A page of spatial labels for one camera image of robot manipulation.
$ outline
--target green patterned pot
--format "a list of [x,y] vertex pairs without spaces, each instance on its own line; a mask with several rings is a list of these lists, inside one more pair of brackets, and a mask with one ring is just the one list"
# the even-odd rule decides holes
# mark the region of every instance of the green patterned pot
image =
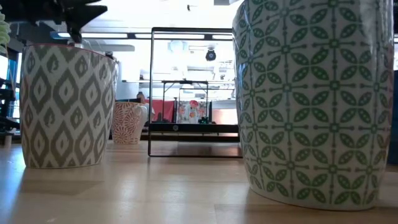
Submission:
[[233,23],[239,127],[256,193],[364,210],[386,165],[391,0],[246,0]]

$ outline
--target person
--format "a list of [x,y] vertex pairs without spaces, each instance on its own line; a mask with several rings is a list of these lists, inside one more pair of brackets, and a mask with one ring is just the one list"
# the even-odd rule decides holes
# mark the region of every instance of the person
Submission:
[[145,102],[145,96],[141,91],[137,94],[137,99],[141,100],[141,103],[147,108],[148,113],[149,111],[151,111],[150,120],[153,121],[155,116],[155,110],[153,107],[151,108],[151,110],[149,109],[149,103]]

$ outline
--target ceramic pot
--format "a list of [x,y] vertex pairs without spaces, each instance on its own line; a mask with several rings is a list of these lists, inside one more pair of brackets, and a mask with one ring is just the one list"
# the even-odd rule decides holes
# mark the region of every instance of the ceramic pot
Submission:
[[21,135],[27,167],[101,162],[117,79],[114,60],[66,45],[31,45],[22,55]]
[[148,111],[140,103],[116,102],[114,107],[112,139],[116,144],[138,144],[142,128],[148,120]]
[[391,127],[392,1],[246,0],[233,34],[253,191],[310,208],[373,207]]

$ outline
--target security camera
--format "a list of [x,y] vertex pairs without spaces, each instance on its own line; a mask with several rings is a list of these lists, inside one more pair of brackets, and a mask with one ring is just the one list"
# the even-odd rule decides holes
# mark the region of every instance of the security camera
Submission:
[[206,60],[208,62],[216,60],[216,52],[214,49],[209,49],[206,54]]

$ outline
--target gray patterned pot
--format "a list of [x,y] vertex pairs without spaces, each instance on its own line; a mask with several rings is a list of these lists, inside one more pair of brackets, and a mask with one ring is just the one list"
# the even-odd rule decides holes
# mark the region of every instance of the gray patterned pot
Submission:
[[24,49],[21,135],[27,167],[101,162],[117,75],[115,61],[89,50],[63,45]]
[[251,188],[328,210],[375,205],[392,107],[392,1],[246,0],[233,23]]

